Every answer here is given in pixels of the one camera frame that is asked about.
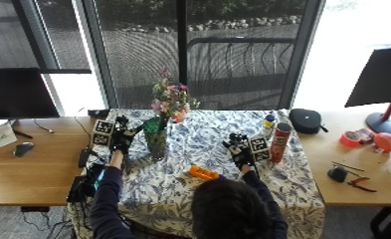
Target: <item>red-handled pliers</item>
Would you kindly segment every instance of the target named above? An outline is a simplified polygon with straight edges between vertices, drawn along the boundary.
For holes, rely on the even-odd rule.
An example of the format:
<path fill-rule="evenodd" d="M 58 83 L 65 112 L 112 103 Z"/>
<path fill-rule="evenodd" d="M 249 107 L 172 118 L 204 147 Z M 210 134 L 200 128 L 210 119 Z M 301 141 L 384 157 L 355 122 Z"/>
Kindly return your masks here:
<path fill-rule="evenodd" d="M 353 187 L 358 187 L 359 189 L 365 190 L 365 191 L 370 191 L 370 192 L 376 192 L 378 190 L 374 190 L 374 189 L 370 189 L 370 188 L 366 188 L 363 186 L 359 186 L 357 183 L 359 183 L 361 181 L 365 181 L 365 180 L 369 180 L 370 178 L 369 177 L 359 177 L 351 181 L 349 181 L 349 185 L 351 185 Z"/>

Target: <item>computer monitor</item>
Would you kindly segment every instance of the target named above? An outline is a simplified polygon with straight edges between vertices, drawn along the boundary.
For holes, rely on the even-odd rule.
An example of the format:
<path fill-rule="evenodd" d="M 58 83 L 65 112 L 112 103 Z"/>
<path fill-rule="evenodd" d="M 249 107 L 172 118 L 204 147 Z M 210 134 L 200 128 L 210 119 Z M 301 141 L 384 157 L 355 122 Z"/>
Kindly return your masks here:
<path fill-rule="evenodd" d="M 390 103 L 386 113 L 374 113 L 366 123 L 375 132 L 391 133 L 391 48 L 374 50 L 346 107 Z"/>
<path fill-rule="evenodd" d="M 0 69 L 0 120 L 59 116 L 39 69 Z"/>

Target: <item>floral tablecloth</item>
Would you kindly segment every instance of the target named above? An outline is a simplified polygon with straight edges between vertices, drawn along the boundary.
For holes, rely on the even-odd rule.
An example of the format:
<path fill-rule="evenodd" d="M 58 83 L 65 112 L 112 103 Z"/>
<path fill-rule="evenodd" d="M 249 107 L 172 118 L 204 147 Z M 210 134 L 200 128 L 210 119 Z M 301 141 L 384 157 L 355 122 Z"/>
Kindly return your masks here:
<path fill-rule="evenodd" d="M 271 112 L 277 122 L 287 122 L 287 110 Z M 192 237 L 192 199 L 202 179 L 188 174 L 196 164 L 228 179 L 240 180 L 221 142 L 232 132 L 248 136 L 261 133 L 261 121 L 269 112 L 192 111 L 182 123 L 169 123 L 168 155 L 155 162 L 147 147 L 144 132 L 136 136 L 124 176 L 120 211 L 127 218 L 170 234 Z M 111 110 L 108 120 L 127 116 L 129 127 L 155 116 L 149 110 Z M 108 150 L 95 147 L 100 155 Z M 287 238 L 319 238 L 325 205 L 313 180 L 295 131 L 290 135 L 282 162 L 270 167 L 256 163 L 260 178 L 268 185 L 289 225 Z"/>

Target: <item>table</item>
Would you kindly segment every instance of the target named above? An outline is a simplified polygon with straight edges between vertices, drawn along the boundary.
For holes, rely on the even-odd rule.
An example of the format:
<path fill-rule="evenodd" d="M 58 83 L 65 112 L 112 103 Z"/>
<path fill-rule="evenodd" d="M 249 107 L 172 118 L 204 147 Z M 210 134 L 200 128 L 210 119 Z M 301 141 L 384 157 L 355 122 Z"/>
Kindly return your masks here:
<path fill-rule="evenodd" d="M 391 152 L 376 153 L 372 143 L 355 148 L 339 143 L 345 131 L 355 131 L 366 127 L 366 117 L 371 113 L 359 109 L 321 112 L 322 122 L 326 124 L 329 133 L 321 131 L 311 135 L 298 134 L 326 205 L 391 206 L 391 174 L 387 171 Z M 353 171 L 371 178 L 362 182 L 362 185 L 376 189 L 378 192 L 366 192 L 346 183 L 331 180 L 326 174 L 333 167 L 331 161 L 363 169 L 365 172 Z M 357 176 L 349 174 L 346 181 L 354 178 Z"/>
<path fill-rule="evenodd" d="M 77 118 L 91 132 L 95 121 Z M 73 118 L 38 119 L 54 130 L 48 133 L 30 119 L 14 123 L 14 129 L 34 136 L 0 147 L 0 206 L 65 206 L 65 198 L 76 175 L 80 150 L 89 138 Z M 35 147 L 15 157 L 15 145 L 32 141 Z"/>
<path fill-rule="evenodd" d="M 287 111 L 273 112 L 277 121 L 289 122 Z M 221 145 L 232 132 L 254 136 L 261 131 L 266 112 L 192 111 L 182 123 L 169 123 L 168 156 L 151 160 L 144 133 L 133 141 L 124 176 L 120 211 L 125 217 L 149 228 L 181 236 L 192 236 L 192 198 L 202 180 L 186 171 L 192 163 L 238 180 L 238 170 Z M 152 118 L 152 111 L 111 110 L 108 120 L 127 116 L 131 127 Z M 95 151 L 107 155 L 108 149 Z M 289 238 L 318 238 L 325 218 L 325 204 L 313 180 L 297 132 L 291 133 L 282 163 L 270 168 L 257 163 L 261 180 L 269 186 L 289 224 Z"/>

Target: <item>bottle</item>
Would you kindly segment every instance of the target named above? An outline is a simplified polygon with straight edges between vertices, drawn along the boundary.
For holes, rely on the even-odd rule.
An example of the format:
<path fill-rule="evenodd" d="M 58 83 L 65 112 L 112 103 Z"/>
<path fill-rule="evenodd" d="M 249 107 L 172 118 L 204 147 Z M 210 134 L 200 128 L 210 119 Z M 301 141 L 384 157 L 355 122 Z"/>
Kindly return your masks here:
<path fill-rule="evenodd" d="M 218 172 L 210 171 L 197 165 L 192 165 L 190 174 L 204 180 L 213 180 L 217 178 L 225 179 L 225 177 Z"/>
<path fill-rule="evenodd" d="M 262 121 L 262 134 L 265 139 L 270 139 L 273 134 L 273 128 L 274 128 L 274 116 L 266 115 Z"/>

